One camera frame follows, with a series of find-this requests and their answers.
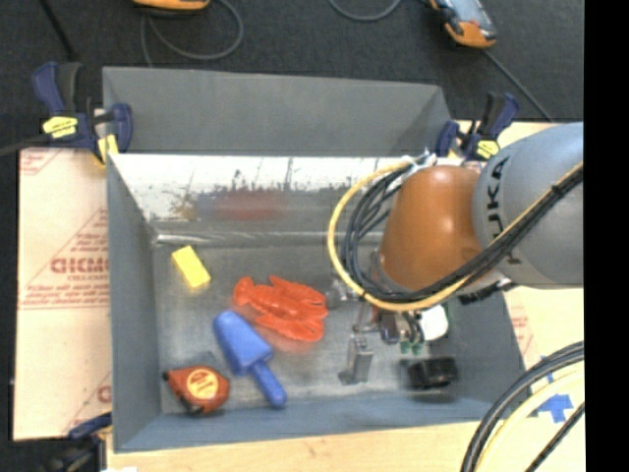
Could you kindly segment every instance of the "black floor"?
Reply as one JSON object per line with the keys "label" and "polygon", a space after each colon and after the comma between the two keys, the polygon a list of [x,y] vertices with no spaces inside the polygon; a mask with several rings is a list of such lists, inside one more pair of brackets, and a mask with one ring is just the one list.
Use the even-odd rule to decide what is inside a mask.
{"label": "black floor", "polygon": [[[453,47],[435,15],[417,0],[403,0],[386,19],[369,24],[340,16],[326,0],[227,1],[245,26],[243,41],[232,54],[211,62],[188,59],[150,33],[153,65],[436,84],[457,119],[479,118],[488,91],[508,91],[520,102],[520,120],[584,119],[585,0],[482,0],[498,29],[491,57]],[[392,0],[337,1],[351,12],[373,14]],[[141,13],[129,0],[0,2],[0,147],[37,131],[42,106],[33,95],[30,75],[39,65],[66,62],[74,53],[73,59],[84,65],[77,100],[91,96],[95,102],[101,98],[102,66],[146,65]],[[177,46],[196,53],[224,50],[237,32],[219,1],[199,17],[157,24]],[[17,287],[15,155],[0,157],[0,184],[0,415],[5,422],[0,471],[23,472],[67,444],[10,441]]]}

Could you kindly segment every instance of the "blue brush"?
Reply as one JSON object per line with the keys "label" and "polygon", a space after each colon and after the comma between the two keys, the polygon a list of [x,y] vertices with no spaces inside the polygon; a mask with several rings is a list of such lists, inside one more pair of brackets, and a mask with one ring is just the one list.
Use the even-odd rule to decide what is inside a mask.
{"label": "blue brush", "polygon": [[240,315],[232,311],[220,313],[213,322],[218,340],[230,369],[236,376],[251,374],[273,407],[286,403],[286,391],[266,365],[273,358],[273,349]]}

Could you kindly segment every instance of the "yellow cable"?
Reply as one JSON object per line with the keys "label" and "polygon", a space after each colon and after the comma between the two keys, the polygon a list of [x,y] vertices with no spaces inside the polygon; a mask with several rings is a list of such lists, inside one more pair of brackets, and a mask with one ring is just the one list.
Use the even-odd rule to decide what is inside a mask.
{"label": "yellow cable", "polygon": [[474,472],[482,472],[491,470],[489,464],[495,457],[495,452],[499,449],[499,445],[513,431],[513,429],[524,419],[526,419],[533,411],[540,407],[552,396],[558,394],[561,390],[577,383],[582,383],[585,378],[584,371],[577,371],[563,376],[550,384],[547,384],[540,390],[536,391],[527,398],[520,406],[513,411],[504,423],[492,434],[486,443],[479,462]]}
{"label": "yellow cable", "polygon": [[[332,261],[332,265],[334,266],[334,269],[338,273],[339,277],[345,282],[345,284],[349,288],[351,288],[354,292],[356,292],[360,297],[365,299],[367,302],[373,304],[374,306],[378,306],[379,308],[383,310],[400,312],[400,313],[407,312],[407,311],[415,311],[415,310],[425,310],[427,308],[431,308],[445,301],[448,297],[454,294],[457,290],[464,287],[466,283],[468,282],[468,280],[470,279],[471,275],[468,274],[466,276],[463,276],[458,281],[455,281],[451,285],[443,288],[442,290],[439,290],[438,292],[432,294],[431,296],[425,299],[420,299],[418,301],[413,301],[410,303],[396,303],[396,302],[390,302],[390,301],[383,301],[381,299],[377,299],[376,297],[368,293],[361,285],[359,285],[356,281],[354,281],[352,276],[345,270],[345,267],[343,267],[343,265],[341,264],[341,261],[339,260],[338,254],[336,252],[335,236],[336,236],[336,224],[338,223],[338,220],[341,216],[341,212],[343,211],[345,206],[350,202],[350,200],[363,187],[365,187],[369,182],[375,180],[376,178],[382,175],[386,175],[387,173],[392,173],[393,171],[397,171],[408,165],[409,165],[408,161],[400,161],[397,163],[389,164],[388,166],[384,166],[380,169],[377,169],[374,173],[371,173],[370,175],[359,180],[356,184],[354,184],[354,186],[352,186],[341,197],[341,199],[339,200],[338,204],[336,205],[334,211],[332,212],[330,216],[330,221],[327,228],[327,252],[330,257],[330,260]],[[579,171],[580,168],[582,167],[583,167],[583,161],[581,161],[573,169],[571,169],[568,173],[566,173],[563,177],[561,177],[561,179],[558,180],[555,183],[555,185],[563,182],[568,176],[570,176],[572,173],[576,171]],[[549,196],[552,193],[553,193],[552,188],[548,189],[548,191],[546,191],[536,202],[534,202],[532,205],[526,208],[522,213],[520,213],[520,215],[513,222],[511,222],[498,236],[496,236],[491,241],[488,247],[490,247],[497,240],[501,239],[503,236],[506,236],[514,228],[514,226],[520,221],[520,219],[523,216],[529,213],[529,211],[531,211],[534,207],[536,207],[537,204],[539,204],[541,201],[543,201],[547,196]]]}

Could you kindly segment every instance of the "orange toy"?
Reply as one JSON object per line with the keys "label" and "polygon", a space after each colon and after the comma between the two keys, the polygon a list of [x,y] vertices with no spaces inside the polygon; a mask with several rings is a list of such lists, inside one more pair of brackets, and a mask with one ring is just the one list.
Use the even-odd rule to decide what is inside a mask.
{"label": "orange toy", "polygon": [[278,276],[269,277],[271,285],[255,285],[244,276],[234,287],[234,302],[249,304],[261,313],[256,323],[301,341],[323,337],[323,318],[327,316],[325,296],[307,285]]}

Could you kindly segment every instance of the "clamp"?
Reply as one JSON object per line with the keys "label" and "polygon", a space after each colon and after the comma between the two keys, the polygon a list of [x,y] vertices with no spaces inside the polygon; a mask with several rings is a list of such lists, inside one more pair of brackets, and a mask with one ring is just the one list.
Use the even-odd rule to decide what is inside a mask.
{"label": "clamp", "polygon": [[[131,107],[114,103],[103,114],[93,116],[78,112],[74,102],[75,80],[81,63],[45,63],[31,76],[37,98],[48,110],[49,119],[42,130],[51,147],[86,148],[100,162],[107,152],[125,151],[133,133]],[[108,123],[108,133],[102,137],[95,131],[98,124]]]}
{"label": "clamp", "polygon": [[437,157],[447,157],[453,151],[466,160],[487,161],[499,150],[497,139],[511,125],[520,110],[518,101],[509,93],[487,94],[485,112],[481,122],[476,121],[467,133],[462,133],[455,121],[447,121],[439,133],[435,146]]}

